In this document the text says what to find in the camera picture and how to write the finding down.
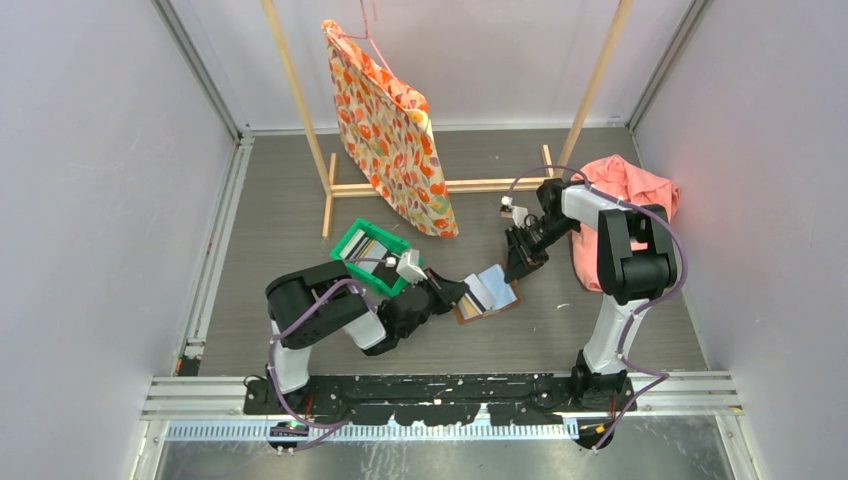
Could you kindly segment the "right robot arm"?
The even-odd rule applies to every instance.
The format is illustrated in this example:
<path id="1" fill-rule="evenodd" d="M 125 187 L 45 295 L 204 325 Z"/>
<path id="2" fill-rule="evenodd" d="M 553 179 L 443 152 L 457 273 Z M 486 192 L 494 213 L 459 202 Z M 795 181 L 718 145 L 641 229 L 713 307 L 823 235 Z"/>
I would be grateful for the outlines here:
<path id="1" fill-rule="evenodd" d="M 610 395 L 623 392 L 632 334 L 679 279 L 675 238 L 664 207 L 631 204 L 590 183 L 547 179 L 536 196 L 540 217 L 514 205 L 509 195 L 501 200 L 502 215 L 513 222 L 505 231 L 504 279 L 512 283 L 541 268 L 549 259 L 548 247 L 566 234 L 596 233 L 596 275 L 603 300 L 593 334 L 570 376 L 574 403 L 596 410 Z"/>

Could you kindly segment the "brown leather card holder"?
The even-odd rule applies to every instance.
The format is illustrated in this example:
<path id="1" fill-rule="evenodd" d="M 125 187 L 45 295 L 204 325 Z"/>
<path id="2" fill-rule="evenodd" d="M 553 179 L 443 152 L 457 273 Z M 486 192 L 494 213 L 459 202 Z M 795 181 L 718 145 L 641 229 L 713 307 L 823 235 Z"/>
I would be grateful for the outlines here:
<path id="1" fill-rule="evenodd" d="M 521 302 L 517 283 L 505 281 L 502 264 L 494 264 L 479 273 L 472 273 L 463 283 L 468 291 L 454 308 L 460 325 L 509 310 Z"/>

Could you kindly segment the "green plastic card bin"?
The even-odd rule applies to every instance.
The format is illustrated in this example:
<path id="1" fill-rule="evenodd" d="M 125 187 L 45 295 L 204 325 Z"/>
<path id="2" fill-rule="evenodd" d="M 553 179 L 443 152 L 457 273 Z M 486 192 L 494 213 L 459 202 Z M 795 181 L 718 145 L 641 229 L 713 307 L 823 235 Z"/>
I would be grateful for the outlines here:
<path id="1" fill-rule="evenodd" d="M 330 257 L 343 261 L 351 276 L 377 293 L 395 296 L 408 282 L 388 262 L 398 260 L 410 248 L 408 241 L 358 218 L 331 250 Z"/>

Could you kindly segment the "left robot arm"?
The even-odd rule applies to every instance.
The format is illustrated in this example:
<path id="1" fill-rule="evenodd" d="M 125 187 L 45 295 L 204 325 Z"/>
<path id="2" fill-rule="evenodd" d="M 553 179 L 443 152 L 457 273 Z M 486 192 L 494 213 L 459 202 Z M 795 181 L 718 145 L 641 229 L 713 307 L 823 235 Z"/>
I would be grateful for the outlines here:
<path id="1" fill-rule="evenodd" d="M 341 260 L 271 281 L 265 289 L 272 325 L 267 371 L 268 400 L 280 412 L 298 412 L 307 398 L 312 348 L 335 332 L 345 332 L 368 356 L 388 352 L 431 317 L 450 312 L 469 292 L 430 268 L 395 296 L 370 302 L 364 284 Z"/>

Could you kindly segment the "gold black-striped credit card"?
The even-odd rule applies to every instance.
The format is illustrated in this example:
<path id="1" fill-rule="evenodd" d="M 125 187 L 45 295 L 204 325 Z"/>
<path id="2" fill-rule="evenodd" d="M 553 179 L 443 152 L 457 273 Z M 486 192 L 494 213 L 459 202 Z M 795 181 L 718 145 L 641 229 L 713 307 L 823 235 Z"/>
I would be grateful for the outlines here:
<path id="1" fill-rule="evenodd" d="M 484 311 L 477 308 L 473 300 L 463 297 L 457 304 L 459 311 L 459 321 L 461 323 L 470 322 L 475 318 L 480 317 Z"/>

